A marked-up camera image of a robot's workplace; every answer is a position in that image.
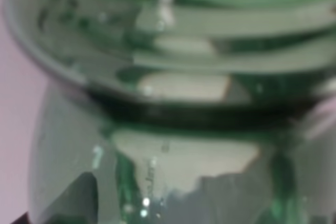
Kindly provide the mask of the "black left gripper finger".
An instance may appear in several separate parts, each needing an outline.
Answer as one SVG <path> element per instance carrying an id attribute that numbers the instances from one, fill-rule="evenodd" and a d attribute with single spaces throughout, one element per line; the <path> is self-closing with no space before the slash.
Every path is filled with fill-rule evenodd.
<path id="1" fill-rule="evenodd" d="M 29 211 L 16 223 L 98 223 L 98 185 L 93 173 L 85 172 L 41 214 Z"/>

